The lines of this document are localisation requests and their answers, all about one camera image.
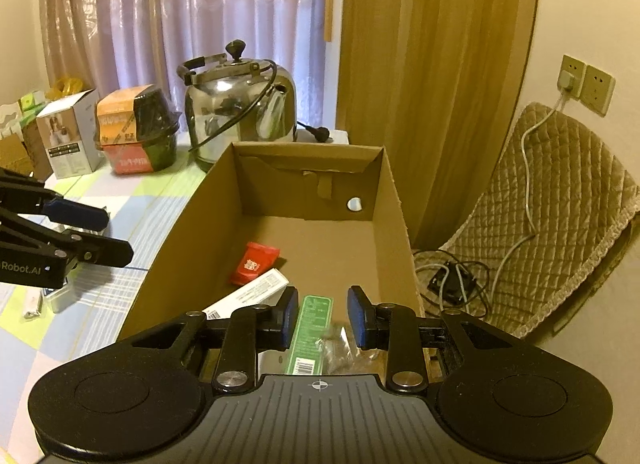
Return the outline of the white tube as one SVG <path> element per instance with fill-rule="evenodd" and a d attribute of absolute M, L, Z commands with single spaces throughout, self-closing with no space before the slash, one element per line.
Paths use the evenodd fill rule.
<path fill-rule="evenodd" d="M 40 289 L 28 288 L 23 301 L 23 317 L 37 318 L 41 314 L 42 294 Z"/>

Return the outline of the white square night light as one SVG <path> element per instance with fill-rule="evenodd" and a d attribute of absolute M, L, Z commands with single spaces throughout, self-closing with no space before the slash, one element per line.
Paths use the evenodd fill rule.
<path fill-rule="evenodd" d="M 290 352 L 265 350 L 258 354 L 258 375 L 288 373 Z"/>

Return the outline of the white green medicine box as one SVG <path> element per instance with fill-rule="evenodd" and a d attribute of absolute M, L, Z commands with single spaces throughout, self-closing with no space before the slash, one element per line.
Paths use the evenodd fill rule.
<path fill-rule="evenodd" d="M 234 292 L 224 296 L 203 310 L 208 320 L 228 319 L 235 310 L 268 301 L 288 286 L 288 279 L 278 269 L 270 269 Z"/>

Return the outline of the clear plastic wire bag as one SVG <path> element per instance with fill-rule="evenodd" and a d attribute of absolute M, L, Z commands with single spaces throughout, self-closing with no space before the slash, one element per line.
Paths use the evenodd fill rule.
<path fill-rule="evenodd" d="M 344 322 L 331 323 L 320 336 L 317 348 L 320 351 L 322 372 L 326 375 L 382 375 L 385 370 L 385 352 L 359 348 L 352 327 Z"/>

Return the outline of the green narrow package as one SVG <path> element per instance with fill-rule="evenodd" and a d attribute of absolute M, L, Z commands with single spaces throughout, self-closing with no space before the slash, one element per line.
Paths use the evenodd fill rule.
<path fill-rule="evenodd" d="M 307 295 L 299 308 L 290 353 L 288 375 L 320 375 L 322 373 L 322 339 L 331 323 L 333 299 Z"/>

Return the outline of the red small packet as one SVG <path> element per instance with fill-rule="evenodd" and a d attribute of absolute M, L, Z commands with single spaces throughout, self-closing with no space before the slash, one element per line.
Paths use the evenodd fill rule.
<path fill-rule="evenodd" d="M 280 250 L 257 242 L 247 242 L 245 252 L 229 278 L 234 285 L 245 285 L 270 270 L 277 262 Z"/>

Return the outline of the stacked cardboard boxes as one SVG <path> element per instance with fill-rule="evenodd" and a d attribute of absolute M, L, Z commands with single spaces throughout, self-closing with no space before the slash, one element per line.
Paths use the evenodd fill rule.
<path fill-rule="evenodd" d="M 36 117 L 49 102 L 80 93 L 83 80 L 73 76 L 58 79 L 47 93 L 33 91 L 16 102 L 1 106 L 1 167 L 40 181 L 51 174 L 51 164 L 44 151 Z"/>

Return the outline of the checkered tablecloth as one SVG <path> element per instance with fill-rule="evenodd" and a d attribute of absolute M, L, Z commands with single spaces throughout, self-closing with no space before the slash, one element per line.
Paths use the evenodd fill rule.
<path fill-rule="evenodd" d="M 204 178 L 178 137 L 174 165 L 149 174 L 119 176 L 108 165 L 89 175 L 58 179 L 47 187 L 110 214 L 106 235 L 129 242 L 134 258 L 124 268 L 80 264 L 70 272 L 63 307 L 43 302 L 25 318 L 28 289 L 1 287 L 1 459 L 33 463 L 41 452 L 27 413 L 35 381 L 60 364 L 116 340 L 146 273 L 191 195 Z"/>

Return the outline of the white humidifier product box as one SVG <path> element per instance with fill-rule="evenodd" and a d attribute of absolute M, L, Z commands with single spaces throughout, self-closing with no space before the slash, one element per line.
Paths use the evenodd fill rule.
<path fill-rule="evenodd" d="M 44 150 L 57 179 L 94 172 L 101 154 L 96 149 L 95 90 L 49 102 L 36 117 Z"/>

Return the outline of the brown cardboard box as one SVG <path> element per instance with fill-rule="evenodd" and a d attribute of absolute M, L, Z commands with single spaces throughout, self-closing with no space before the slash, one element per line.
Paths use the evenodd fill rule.
<path fill-rule="evenodd" d="M 345 322 L 347 291 L 422 311 L 400 200 L 385 151 L 311 143 L 237 143 L 206 174 L 158 251 L 119 338 L 233 290 L 230 277 L 256 242 L 299 295 L 332 299 Z"/>

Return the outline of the black instant meal bowl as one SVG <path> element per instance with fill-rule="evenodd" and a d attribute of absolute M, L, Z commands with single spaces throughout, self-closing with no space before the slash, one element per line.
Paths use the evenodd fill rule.
<path fill-rule="evenodd" d="M 160 87 L 122 88 L 96 105 L 96 146 L 117 175 L 160 172 L 177 159 L 179 114 Z"/>

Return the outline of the purple sheer curtain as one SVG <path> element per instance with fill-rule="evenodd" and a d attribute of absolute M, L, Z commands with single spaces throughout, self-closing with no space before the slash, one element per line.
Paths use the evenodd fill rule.
<path fill-rule="evenodd" d="M 323 114 L 323 17 L 324 0 L 40 0 L 51 80 L 73 76 L 101 95 L 155 84 L 180 108 L 178 65 L 238 39 L 248 57 L 292 74 L 297 117 L 314 125 Z"/>

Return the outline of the stainless steel kettle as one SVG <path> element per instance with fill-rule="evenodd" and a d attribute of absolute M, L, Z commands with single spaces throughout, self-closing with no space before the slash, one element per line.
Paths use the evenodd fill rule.
<path fill-rule="evenodd" d="M 233 40 L 223 53 L 198 56 L 177 67 L 186 87 L 183 113 L 190 154 L 207 172 L 232 143 L 294 141 L 303 128 L 318 143 L 330 131 L 296 119 L 296 91 L 291 74 L 271 59 L 248 58 L 246 44 Z"/>

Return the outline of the quilted beige chair cover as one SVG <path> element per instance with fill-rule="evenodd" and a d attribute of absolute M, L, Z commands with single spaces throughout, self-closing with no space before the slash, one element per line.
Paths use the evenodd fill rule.
<path fill-rule="evenodd" d="M 444 250 L 490 269 L 491 315 L 532 333 L 605 261 L 639 212 L 639 186 L 590 128 L 532 102 Z"/>

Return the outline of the brown drape curtain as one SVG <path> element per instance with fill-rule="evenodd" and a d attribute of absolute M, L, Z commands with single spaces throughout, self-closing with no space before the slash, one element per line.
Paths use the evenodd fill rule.
<path fill-rule="evenodd" d="M 390 159 L 410 243 L 466 220 L 515 112 L 537 0 L 344 0 L 337 122 Z"/>

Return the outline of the wall power socket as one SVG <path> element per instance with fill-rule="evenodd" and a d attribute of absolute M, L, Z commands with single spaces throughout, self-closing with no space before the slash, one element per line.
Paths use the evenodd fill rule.
<path fill-rule="evenodd" d="M 616 80 L 610 73 L 564 55 L 556 85 L 570 98 L 579 100 L 598 116 L 604 117 L 611 105 Z"/>

